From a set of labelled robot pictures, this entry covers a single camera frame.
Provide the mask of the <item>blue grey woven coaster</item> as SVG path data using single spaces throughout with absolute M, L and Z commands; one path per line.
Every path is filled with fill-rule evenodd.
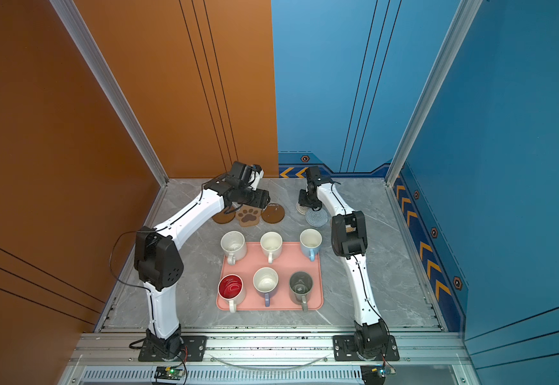
M 307 223 L 315 228 L 320 228 L 328 222 L 328 214 L 325 209 L 309 209 L 305 214 L 305 218 Z

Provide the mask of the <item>paw shaped cork coaster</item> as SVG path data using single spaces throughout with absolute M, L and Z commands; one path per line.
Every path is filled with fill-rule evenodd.
M 243 228 L 256 226 L 260 222 L 262 210 L 244 205 L 235 215 L 239 225 Z

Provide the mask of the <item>plain brown round coaster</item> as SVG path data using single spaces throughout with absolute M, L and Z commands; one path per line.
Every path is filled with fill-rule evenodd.
M 212 220 L 220 225 L 228 224 L 234 220 L 236 214 L 235 213 L 217 213 L 212 217 Z

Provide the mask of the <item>dark brown rimmed coaster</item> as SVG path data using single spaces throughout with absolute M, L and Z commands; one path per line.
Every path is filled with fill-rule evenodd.
M 263 211 L 261 218 L 269 224 L 277 224 L 285 217 L 285 209 L 277 203 L 270 203 Z

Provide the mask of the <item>light blue mug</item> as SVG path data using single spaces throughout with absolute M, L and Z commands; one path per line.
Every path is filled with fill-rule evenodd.
M 300 234 L 300 249 L 310 261 L 315 261 L 322 245 L 322 235 L 316 229 L 305 229 Z

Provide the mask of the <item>white woven round coaster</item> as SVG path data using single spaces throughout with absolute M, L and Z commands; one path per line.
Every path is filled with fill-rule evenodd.
M 298 211 L 300 214 L 302 214 L 302 215 L 306 215 L 307 212 L 308 212 L 308 210 L 309 210 L 308 207 L 303 206 L 303 205 L 300 205 L 300 204 L 297 204 L 297 205 L 296 205 L 296 209 L 297 209 L 297 211 Z

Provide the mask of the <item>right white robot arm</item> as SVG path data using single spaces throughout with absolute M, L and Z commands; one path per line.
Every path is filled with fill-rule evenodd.
M 331 218 L 331 245 L 345 267 L 354 301 L 354 339 L 365 360 L 384 355 L 390 342 L 388 324 L 376 304 L 368 276 L 368 233 L 363 212 L 352 208 L 317 166 L 307 168 L 307 187 L 300 190 L 299 205 L 315 211 L 326 209 Z

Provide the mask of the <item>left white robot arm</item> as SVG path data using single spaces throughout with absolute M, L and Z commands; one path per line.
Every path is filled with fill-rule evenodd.
M 269 192 L 259 189 L 264 171 L 260 165 L 234 162 L 231 169 L 202 184 L 192 202 L 155 226 L 136 232 L 134 269 L 146 290 L 149 326 L 141 361 L 157 358 L 180 360 L 184 343 L 176 308 L 176 284 L 184 273 L 179 250 L 206 221 L 234 205 L 264 209 Z

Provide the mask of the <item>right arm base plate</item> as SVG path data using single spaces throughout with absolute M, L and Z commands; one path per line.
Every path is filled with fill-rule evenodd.
M 347 361 L 387 361 L 398 362 L 401 360 L 399 348 L 393 335 L 389 342 L 382 348 L 375 350 L 373 357 L 360 355 L 357 351 L 355 337 L 353 335 L 334 335 L 332 337 L 334 359 L 338 362 Z

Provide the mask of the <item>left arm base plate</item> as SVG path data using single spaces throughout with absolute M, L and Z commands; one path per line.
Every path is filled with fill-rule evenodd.
M 207 348 L 207 337 L 203 335 L 157 338 L 147 335 L 138 356 L 139 362 L 202 362 Z

